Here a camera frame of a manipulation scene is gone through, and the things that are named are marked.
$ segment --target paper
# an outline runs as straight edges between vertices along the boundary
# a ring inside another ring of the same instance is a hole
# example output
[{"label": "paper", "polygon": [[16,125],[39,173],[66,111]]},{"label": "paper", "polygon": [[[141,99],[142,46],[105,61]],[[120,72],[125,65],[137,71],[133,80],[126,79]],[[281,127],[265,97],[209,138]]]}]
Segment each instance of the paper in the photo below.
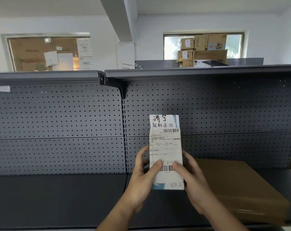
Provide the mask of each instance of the paper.
[{"label": "paper", "polygon": [[0,86],[0,91],[11,92],[11,87],[10,86]]},{"label": "paper", "polygon": [[184,190],[183,178],[174,171],[174,161],[183,164],[181,131],[178,115],[150,115],[150,167],[163,162],[153,189]]},{"label": "paper", "polygon": [[79,58],[79,70],[95,70],[92,57]]},{"label": "paper", "polygon": [[59,64],[52,67],[53,71],[74,70],[73,54],[58,54]]},{"label": "paper", "polygon": [[185,40],[185,48],[190,48],[190,39]]},{"label": "paper", "polygon": [[46,66],[55,66],[59,64],[57,51],[44,53]]},{"label": "paper", "polygon": [[211,67],[210,65],[203,63],[203,61],[209,61],[209,60],[195,60],[194,67]]},{"label": "paper", "polygon": [[77,49],[79,57],[91,57],[90,39],[77,39]]},{"label": "paper", "polygon": [[183,59],[187,59],[187,51],[183,51],[182,52],[182,58]]}]

